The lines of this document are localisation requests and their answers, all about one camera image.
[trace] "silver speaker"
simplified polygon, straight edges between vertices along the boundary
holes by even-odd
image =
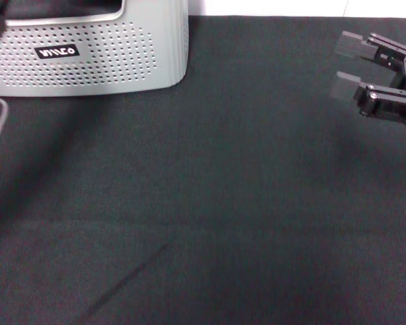
[[[187,0],[122,0],[114,14],[6,24],[0,96],[142,91],[170,87],[186,72]]]

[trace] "black fabric surface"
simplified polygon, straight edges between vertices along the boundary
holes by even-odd
[[[10,99],[0,324],[406,324],[406,128],[329,98],[344,30],[191,18],[170,89]]]

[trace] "logo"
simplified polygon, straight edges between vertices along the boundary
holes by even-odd
[[[35,51],[40,59],[57,59],[57,58],[67,58],[68,56],[80,55],[75,44],[36,47]]]

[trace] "ventilation holes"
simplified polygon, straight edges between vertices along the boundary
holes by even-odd
[[[75,85],[99,85],[145,80],[157,69],[157,61],[151,33],[133,28],[133,23],[59,26],[51,28],[10,29],[0,42],[0,82],[7,87],[69,87]],[[82,38],[81,35],[106,34],[98,38]],[[133,46],[126,40],[132,35]],[[40,62],[32,47],[39,45],[66,44],[78,41],[87,46],[93,61],[88,62]],[[97,59],[101,59],[102,68]]]

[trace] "black robotic arm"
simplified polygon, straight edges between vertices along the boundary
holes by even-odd
[[[360,35],[343,32],[336,53],[379,64],[396,72],[389,87],[363,82],[360,77],[337,72],[331,96],[354,99],[359,114],[406,125],[406,45],[375,33],[364,41]]]

